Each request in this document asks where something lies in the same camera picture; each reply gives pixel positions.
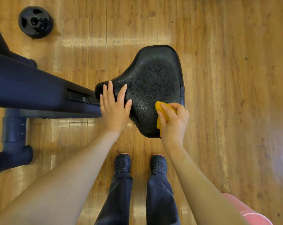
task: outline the pant leg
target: pant leg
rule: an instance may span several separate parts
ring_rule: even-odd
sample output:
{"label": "pant leg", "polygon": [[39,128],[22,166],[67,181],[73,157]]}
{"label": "pant leg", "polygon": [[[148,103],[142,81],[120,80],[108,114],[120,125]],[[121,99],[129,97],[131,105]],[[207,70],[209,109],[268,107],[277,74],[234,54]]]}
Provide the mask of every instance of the pant leg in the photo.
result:
{"label": "pant leg", "polygon": [[166,175],[153,170],[147,185],[147,225],[180,225],[173,190]]}
{"label": "pant leg", "polygon": [[95,225],[127,225],[133,178],[128,171],[114,174],[108,197],[95,222]]}

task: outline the hand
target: hand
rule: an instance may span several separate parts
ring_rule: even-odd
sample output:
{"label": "hand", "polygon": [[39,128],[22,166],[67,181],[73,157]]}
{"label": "hand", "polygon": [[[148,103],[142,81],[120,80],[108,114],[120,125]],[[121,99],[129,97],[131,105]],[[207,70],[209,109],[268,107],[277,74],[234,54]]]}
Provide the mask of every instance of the hand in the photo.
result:
{"label": "hand", "polygon": [[165,104],[161,104],[169,117],[169,122],[166,121],[163,113],[157,111],[161,122],[161,140],[166,152],[176,148],[183,148],[183,138],[188,121],[188,111],[178,103],[169,104],[177,114]]}
{"label": "hand", "polygon": [[100,95],[100,105],[102,117],[107,131],[116,132],[118,135],[126,128],[129,121],[129,114],[132,106],[132,100],[128,100],[124,107],[125,92],[127,85],[125,84],[119,92],[117,102],[113,95],[113,85],[109,81],[107,86],[103,86],[103,94]]}

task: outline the textured leather surface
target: textured leather surface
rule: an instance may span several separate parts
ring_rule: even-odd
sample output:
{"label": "textured leather surface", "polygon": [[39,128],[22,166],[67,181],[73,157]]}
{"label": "textured leather surface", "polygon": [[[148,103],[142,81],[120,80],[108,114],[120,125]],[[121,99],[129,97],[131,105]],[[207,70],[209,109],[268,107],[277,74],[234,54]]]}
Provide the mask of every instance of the textured leather surface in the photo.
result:
{"label": "textured leather surface", "polygon": [[[125,103],[132,99],[130,118],[146,137],[159,138],[156,128],[155,102],[181,103],[184,105],[184,83],[181,64],[176,51],[167,45],[147,46],[137,54],[132,64],[112,80],[114,97],[121,87],[128,85]],[[103,85],[95,87],[97,99],[103,93]]]}

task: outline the yellow sponge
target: yellow sponge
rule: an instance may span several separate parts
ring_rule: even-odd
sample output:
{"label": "yellow sponge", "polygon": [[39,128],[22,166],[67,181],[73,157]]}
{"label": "yellow sponge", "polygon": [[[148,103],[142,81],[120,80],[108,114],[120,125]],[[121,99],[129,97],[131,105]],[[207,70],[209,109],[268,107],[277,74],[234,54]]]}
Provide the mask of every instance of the yellow sponge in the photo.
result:
{"label": "yellow sponge", "polygon": [[[161,111],[162,113],[163,113],[163,115],[164,115],[164,117],[166,118],[166,121],[168,122],[169,121],[169,119],[168,119],[168,115],[166,114],[166,112],[164,111],[164,109],[162,109],[161,108],[161,104],[165,104],[166,106],[168,106],[169,108],[171,108],[176,114],[177,114],[177,110],[174,110],[172,107],[170,107],[167,103],[165,103],[165,102],[159,102],[159,101],[157,101],[156,103],[155,103],[155,110],[156,111]],[[160,118],[158,117],[158,119],[157,119],[157,125],[156,125],[156,127],[160,130],[160,137],[161,137],[161,122],[160,122]]]}

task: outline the shoe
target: shoe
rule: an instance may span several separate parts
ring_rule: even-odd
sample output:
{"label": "shoe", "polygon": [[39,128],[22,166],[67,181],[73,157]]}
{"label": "shoe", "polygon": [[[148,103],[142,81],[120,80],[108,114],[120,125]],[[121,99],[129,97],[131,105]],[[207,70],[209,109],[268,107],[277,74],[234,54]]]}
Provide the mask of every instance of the shoe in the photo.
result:
{"label": "shoe", "polygon": [[156,169],[162,171],[165,174],[166,171],[168,170],[166,159],[164,158],[163,155],[159,155],[159,154],[152,155],[150,167],[151,167],[151,171]]}
{"label": "shoe", "polygon": [[131,170],[131,158],[127,153],[118,154],[114,159],[114,172]]}

